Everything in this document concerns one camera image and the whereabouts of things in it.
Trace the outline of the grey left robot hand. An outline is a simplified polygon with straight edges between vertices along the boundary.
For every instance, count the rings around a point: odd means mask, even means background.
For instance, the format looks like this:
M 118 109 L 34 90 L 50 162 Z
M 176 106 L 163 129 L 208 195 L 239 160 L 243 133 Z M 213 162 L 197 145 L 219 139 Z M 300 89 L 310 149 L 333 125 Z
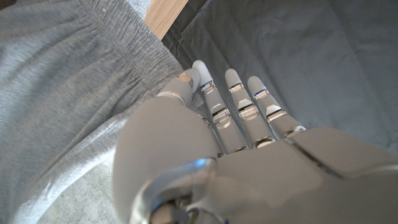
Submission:
M 113 164 L 121 223 L 396 223 L 397 156 L 307 129 L 252 76 L 225 73 L 234 119 L 197 60 L 122 128 Z

